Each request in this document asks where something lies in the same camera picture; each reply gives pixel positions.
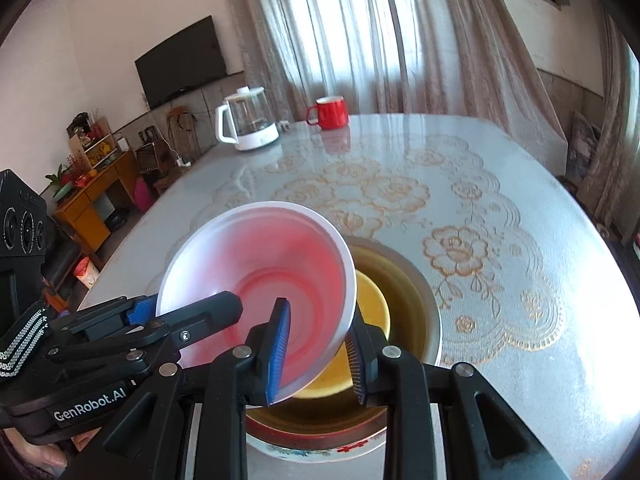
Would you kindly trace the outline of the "person's left hand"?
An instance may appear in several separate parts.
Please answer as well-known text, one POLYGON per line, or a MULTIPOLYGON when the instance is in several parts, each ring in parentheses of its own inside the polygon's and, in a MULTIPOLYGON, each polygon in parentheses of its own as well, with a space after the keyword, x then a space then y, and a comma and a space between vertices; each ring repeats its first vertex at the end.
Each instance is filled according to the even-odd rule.
POLYGON ((27 466, 29 472, 56 476, 70 461, 70 453, 66 453, 58 444, 31 444, 15 428, 1 430, 1 443, 16 458, 17 463, 27 466))

